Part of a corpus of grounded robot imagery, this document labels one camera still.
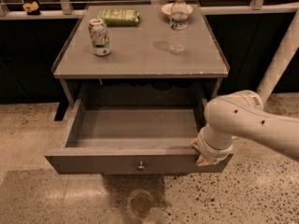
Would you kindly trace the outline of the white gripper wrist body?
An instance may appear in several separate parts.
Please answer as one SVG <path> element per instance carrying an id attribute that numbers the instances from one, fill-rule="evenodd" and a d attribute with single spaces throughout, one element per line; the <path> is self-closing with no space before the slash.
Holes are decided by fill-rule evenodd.
<path id="1" fill-rule="evenodd" d="M 191 146 L 208 161 L 216 161 L 218 164 L 233 153 L 233 141 L 231 134 L 222 133 L 207 124 L 192 140 Z"/>

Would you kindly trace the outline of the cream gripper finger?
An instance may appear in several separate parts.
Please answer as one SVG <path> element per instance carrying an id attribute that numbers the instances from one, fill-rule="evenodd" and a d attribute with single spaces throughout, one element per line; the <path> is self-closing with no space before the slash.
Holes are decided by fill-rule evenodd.
<path id="1" fill-rule="evenodd" d="M 204 156 L 200 155 L 195 162 L 197 166 L 208 166 L 208 165 L 216 165 L 216 161 L 208 161 Z"/>

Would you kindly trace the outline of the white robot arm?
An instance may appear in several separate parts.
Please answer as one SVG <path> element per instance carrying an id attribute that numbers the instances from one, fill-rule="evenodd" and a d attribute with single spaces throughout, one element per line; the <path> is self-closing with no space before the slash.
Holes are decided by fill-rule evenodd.
<path id="1" fill-rule="evenodd" d="M 198 166 L 217 164 L 233 153 L 237 137 L 247 138 L 293 160 L 299 158 L 299 119 L 267 113 L 263 104 L 299 48 L 299 10 L 282 38 L 257 91 L 218 96 L 205 106 L 206 126 L 192 140 Z"/>

